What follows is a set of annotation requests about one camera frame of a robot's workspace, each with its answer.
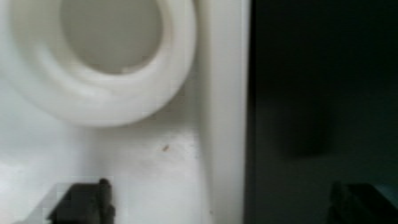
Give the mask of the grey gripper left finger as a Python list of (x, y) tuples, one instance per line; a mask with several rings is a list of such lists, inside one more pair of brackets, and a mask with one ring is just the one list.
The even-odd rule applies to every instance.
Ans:
[(105, 178), (71, 185), (46, 220), (50, 224), (114, 224), (112, 184)]

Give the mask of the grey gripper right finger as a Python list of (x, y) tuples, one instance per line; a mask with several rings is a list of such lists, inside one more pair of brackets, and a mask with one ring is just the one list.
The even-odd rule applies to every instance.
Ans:
[(332, 183), (327, 224), (398, 224), (398, 207), (368, 183)]

